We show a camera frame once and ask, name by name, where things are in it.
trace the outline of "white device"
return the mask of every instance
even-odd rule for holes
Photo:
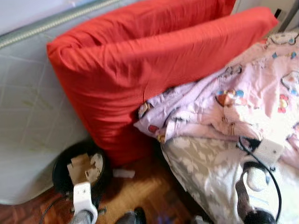
[[[284,145],[281,142],[263,139],[260,145],[253,151],[253,154],[265,165],[270,167],[277,162],[283,151]],[[241,160],[240,164],[243,167],[243,164],[249,161],[256,160],[251,155],[247,155]],[[254,191],[261,191],[265,189],[267,187],[265,180],[266,173],[264,173],[262,170],[255,167],[249,169],[247,175],[247,184],[251,189]]]
[[[74,186],[74,215],[82,210],[89,211],[92,215],[92,224],[98,219],[98,211],[92,203],[92,195],[89,182],[83,182]]]

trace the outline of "parquet floor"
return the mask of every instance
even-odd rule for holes
[[[206,217],[160,159],[153,156],[124,168],[135,170],[135,177],[112,179],[100,204],[107,212],[99,216],[98,224],[113,224],[137,206],[143,207],[149,224],[189,223],[195,214]],[[37,224],[42,212],[58,197],[59,194],[50,189],[21,205],[0,205],[0,224]],[[49,210],[44,223],[67,224],[72,218],[71,205],[70,201],[58,202]]]

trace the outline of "gray floral sheet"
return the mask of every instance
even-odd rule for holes
[[[183,188],[219,224],[242,223],[237,214],[235,182],[240,178],[240,159],[245,155],[231,141],[178,137],[161,145],[173,174]],[[282,193],[280,224],[299,224],[299,170],[283,162],[274,172]],[[276,216],[277,194],[269,187]]]

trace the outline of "black cable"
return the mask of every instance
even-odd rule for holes
[[[250,151],[250,149],[248,149],[246,146],[243,145],[242,139],[246,139],[246,138],[243,137],[243,136],[239,137],[239,142],[240,142],[240,145],[243,148],[243,150],[245,150],[248,154],[250,154],[253,158],[255,158],[256,161],[258,161],[268,171],[268,173],[270,174],[270,176],[271,176],[271,178],[274,182],[274,185],[276,187],[276,191],[277,191],[277,194],[278,194],[278,211],[277,211],[275,221],[278,222],[278,219],[279,219],[279,216],[280,216],[280,211],[281,211],[281,193],[280,193],[279,186],[276,182],[276,179],[275,179],[273,173],[268,169],[268,167],[262,161],[260,161],[255,155],[253,155],[253,153]]]
[[[47,209],[45,210],[45,212],[42,214],[41,219],[39,220],[39,224],[43,224],[43,219],[45,218],[47,212],[50,210],[50,208],[53,207],[54,204],[56,204],[57,202],[59,202],[59,201],[61,201],[61,200],[63,200],[63,199],[66,199],[66,198],[67,198],[67,196],[61,196],[61,197],[55,199],[55,200],[54,200],[54,201],[47,207]]]

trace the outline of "pillow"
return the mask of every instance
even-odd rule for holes
[[[169,87],[223,67],[273,28],[267,8],[227,15],[234,0],[148,0],[72,29],[48,56],[83,124],[113,165],[148,155],[136,110]]]

